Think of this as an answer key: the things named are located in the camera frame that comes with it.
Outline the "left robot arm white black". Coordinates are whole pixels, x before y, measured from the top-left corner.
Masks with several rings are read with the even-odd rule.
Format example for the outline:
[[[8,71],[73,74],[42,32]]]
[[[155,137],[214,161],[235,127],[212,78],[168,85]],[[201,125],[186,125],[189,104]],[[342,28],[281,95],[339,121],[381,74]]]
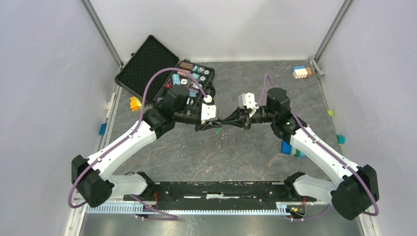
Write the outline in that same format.
[[[185,86],[173,86],[165,97],[141,113],[138,121],[102,150],[71,161],[72,187],[68,205],[98,207],[110,197],[134,194],[142,200],[154,196],[154,186],[140,174],[116,176],[114,171],[143,147],[174,129],[176,123],[197,127],[218,120],[213,92],[194,100]]]

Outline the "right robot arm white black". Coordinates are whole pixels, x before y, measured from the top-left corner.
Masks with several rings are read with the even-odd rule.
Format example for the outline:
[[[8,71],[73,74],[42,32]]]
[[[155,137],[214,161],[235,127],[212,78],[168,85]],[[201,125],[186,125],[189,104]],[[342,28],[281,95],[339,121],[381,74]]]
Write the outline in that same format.
[[[282,88],[267,91],[266,105],[256,105],[254,94],[243,93],[238,108],[222,121],[245,130],[255,123],[270,123],[274,135],[300,150],[329,177],[313,178],[297,172],[286,179],[284,195],[291,201],[312,197],[331,206],[345,219],[361,214],[379,215],[377,173],[370,165],[360,166],[327,145],[290,107]]]

